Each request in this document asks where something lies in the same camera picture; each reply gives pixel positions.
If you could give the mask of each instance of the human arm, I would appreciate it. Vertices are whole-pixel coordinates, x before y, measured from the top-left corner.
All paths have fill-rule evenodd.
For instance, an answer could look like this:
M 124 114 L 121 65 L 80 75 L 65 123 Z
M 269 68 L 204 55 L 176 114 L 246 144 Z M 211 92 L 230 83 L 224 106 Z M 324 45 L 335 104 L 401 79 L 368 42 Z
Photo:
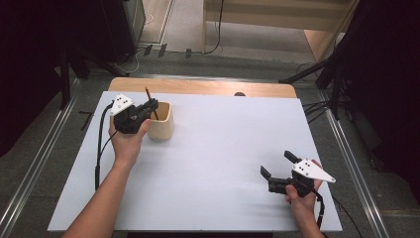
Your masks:
M 130 171 L 136 163 L 142 140 L 151 126 L 143 122 L 137 134 L 117 132 L 111 118 L 109 134 L 114 147 L 114 164 L 95 194 L 73 221 L 63 237 L 111 237 Z
M 312 161 L 317 166 L 321 167 L 316 161 Z M 321 181 L 315 179 L 314 187 L 315 190 L 318 190 L 321 185 Z M 286 187 L 287 196 L 285 197 L 286 201 L 291 205 L 291 211 L 293 215 L 294 222 L 298 226 L 302 237 L 304 238 L 318 238 L 324 237 L 321 231 L 318 228 L 318 225 L 315 220 L 314 207 L 316 194 L 313 192 L 308 193 L 304 197 L 300 197 L 297 194 L 297 190 L 293 185 L 288 185 Z

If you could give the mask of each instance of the table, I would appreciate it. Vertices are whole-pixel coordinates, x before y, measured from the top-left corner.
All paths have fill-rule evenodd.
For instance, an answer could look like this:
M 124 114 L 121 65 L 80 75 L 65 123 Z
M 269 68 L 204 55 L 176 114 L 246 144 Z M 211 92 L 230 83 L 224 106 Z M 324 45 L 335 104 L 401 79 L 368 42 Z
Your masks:
M 263 165 L 274 176 L 290 176 L 292 164 L 278 154 L 284 147 L 296 156 L 319 161 L 293 87 L 163 78 L 115 78 L 111 82 L 110 91 L 99 101 L 49 230 L 66 229 L 93 194 L 95 160 L 88 158 L 95 158 L 96 148 L 91 145 L 97 137 L 98 115 L 117 92 L 124 91 L 135 102 L 146 100 L 145 93 L 137 92 L 144 91 L 145 86 L 152 96 L 172 103 L 175 131 L 163 143 L 145 137 L 127 184 L 120 208 L 124 215 L 117 219 L 117 230 L 264 234 L 296 230 L 288 204 L 279 202 L 280 195 L 267 191 L 260 175 Z M 238 91 L 247 96 L 228 96 Z M 277 122 L 287 126 L 267 127 Z M 106 148 L 101 179 L 112 166 L 112 157 L 112 148 Z M 326 204 L 322 228 L 341 230 L 328 185 L 323 183 L 320 192 Z
M 221 2 L 204 0 L 203 51 L 206 21 L 219 20 Z M 315 60 L 321 61 L 339 34 L 346 32 L 358 3 L 359 0 L 225 0 L 222 22 L 305 30 Z

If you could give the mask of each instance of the human hand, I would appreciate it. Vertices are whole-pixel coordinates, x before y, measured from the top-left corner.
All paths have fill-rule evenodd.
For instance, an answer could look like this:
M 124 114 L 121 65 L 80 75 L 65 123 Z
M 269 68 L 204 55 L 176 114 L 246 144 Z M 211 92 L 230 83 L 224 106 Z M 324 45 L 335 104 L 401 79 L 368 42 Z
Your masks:
M 143 137 L 149 131 L 151 124 L 151 120 L 146 119 L 140 126 L 137 134 L 123 134 L 115 130 L 114 117 L 111 117 L 108 132 L 112 137 L 111 142 L 114 147 L 114 167 L 123 167 L 129 170 L 133 167 L 136 163 L 137 157 L 139 156 Z
M 321 165 L 319 165 L 318 162 L 315 160 L 312 160 L 312 162 L 321 168 Z M 321 183 L 321 180 L 314 180 L 315 190 L 318 190 Z M 306 196 L 300 197 L 293 185 L 288 185 L 286 187 L 286 192 L 287 195 L 285 196 L 285 200 L 291 205 L 294 222 L 299 227 L 303 237 L 316 237 L 314 235 L 320 233 L 314 214 L 316 194 L 310 192 Z

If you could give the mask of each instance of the beige cup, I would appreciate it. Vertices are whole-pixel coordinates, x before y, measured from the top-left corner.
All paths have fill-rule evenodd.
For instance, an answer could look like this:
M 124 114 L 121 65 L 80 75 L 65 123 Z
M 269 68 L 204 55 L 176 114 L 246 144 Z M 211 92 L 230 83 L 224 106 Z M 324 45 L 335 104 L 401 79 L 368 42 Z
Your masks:
M 168 102 L 159 102 L 157 108 L 157 118 L 152 113 L 152 125 L 148 135 L 152 140 L 165 141 L 173 134 L 173 114 L 172 106 Z

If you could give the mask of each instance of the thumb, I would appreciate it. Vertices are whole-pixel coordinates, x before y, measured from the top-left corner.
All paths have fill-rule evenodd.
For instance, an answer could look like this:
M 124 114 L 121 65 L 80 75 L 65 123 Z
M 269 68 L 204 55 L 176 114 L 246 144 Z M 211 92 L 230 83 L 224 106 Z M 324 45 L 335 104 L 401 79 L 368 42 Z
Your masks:
M 142 123 L 142 125 L 140 126 L 140 130 L 139 130 L 139 134 L 142 138 L 146 135 L 146 133 L 148 133 L 149 128 L 151 128 L 151 125 L 152 125 L 151 119 L 146 119 Z
M 294 200 L 297 197 L 299 197 L 299 195 L 297 194 L 297 190 L 293 185 L 287 185 L 286 186 L 286 192 L 287 192 L 287 195 L 290 197 L 291 200 Z

